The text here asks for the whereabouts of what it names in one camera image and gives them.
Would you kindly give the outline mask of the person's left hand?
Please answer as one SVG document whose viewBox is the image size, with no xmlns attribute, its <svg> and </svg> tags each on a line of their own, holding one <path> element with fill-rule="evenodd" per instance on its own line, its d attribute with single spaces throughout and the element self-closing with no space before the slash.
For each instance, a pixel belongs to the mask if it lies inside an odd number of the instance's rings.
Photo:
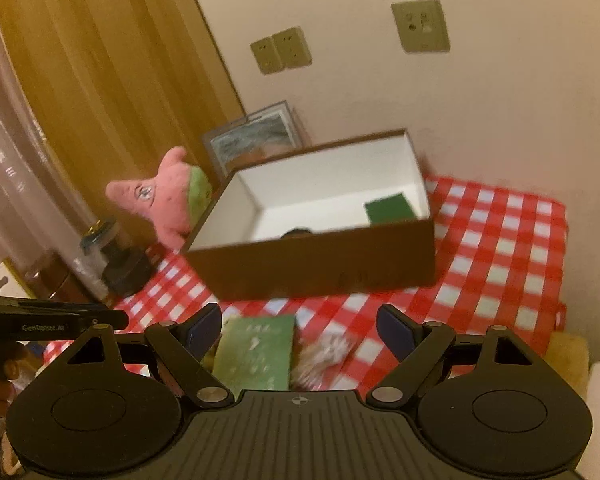
<svg viewBox="0 0 600 480">
<path fill-rule="evenodd" d="M 20 376 L 19 364 L 27 355 L 27 348 L 18 341 L 0 344 L 0 418 L 6 416 L 9 405 L 15 399 L 15 381 Z"/>
</svg>

